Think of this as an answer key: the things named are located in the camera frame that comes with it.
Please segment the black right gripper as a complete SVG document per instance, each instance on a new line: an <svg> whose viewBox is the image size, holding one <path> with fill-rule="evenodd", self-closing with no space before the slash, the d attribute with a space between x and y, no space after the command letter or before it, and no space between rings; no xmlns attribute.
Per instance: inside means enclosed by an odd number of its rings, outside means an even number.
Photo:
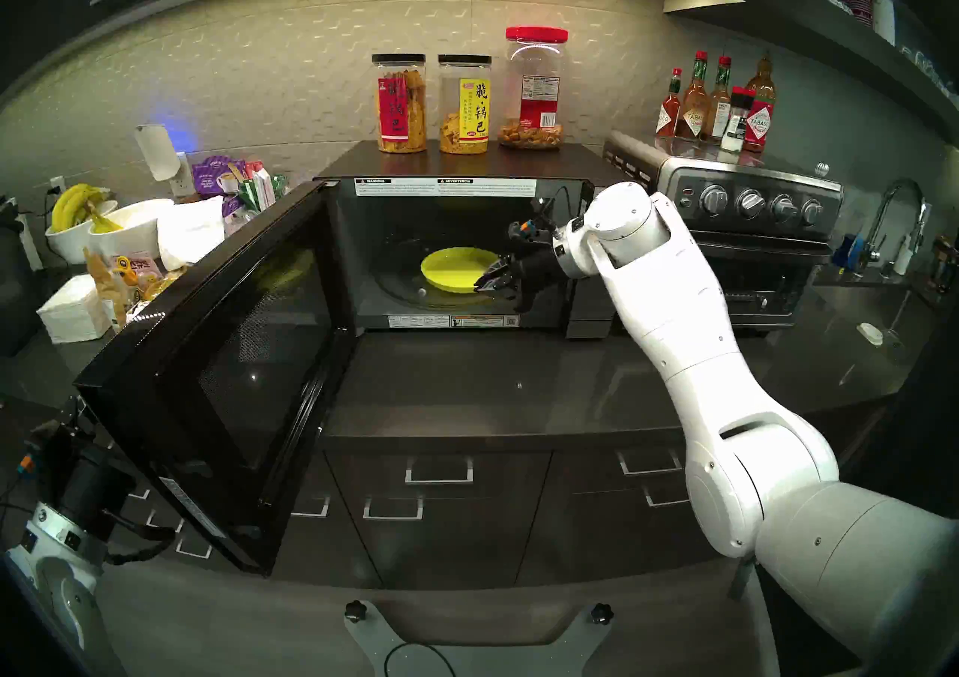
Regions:
<svg viewBox="0 0 959 677"><path fill-rule="evenodd" d="M543 290L565 288L569 276L550 245L533 245L496 259L474 283L474 292L503 295L515 312L528 312Z"/></svg>

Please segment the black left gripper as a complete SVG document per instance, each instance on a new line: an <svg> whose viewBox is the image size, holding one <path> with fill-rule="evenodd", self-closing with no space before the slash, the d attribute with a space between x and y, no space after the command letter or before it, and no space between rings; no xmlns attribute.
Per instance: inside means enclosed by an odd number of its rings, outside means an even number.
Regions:
<svg viewBox="0 0 959 677"><path fill-rule="evenodd" d="M55 511L83 532L108 541L128 495L136 490L136 476L113 451L95 443L95 421L82 397L69 397L60 409L60 425L78 455L55 495Z"/></svg>

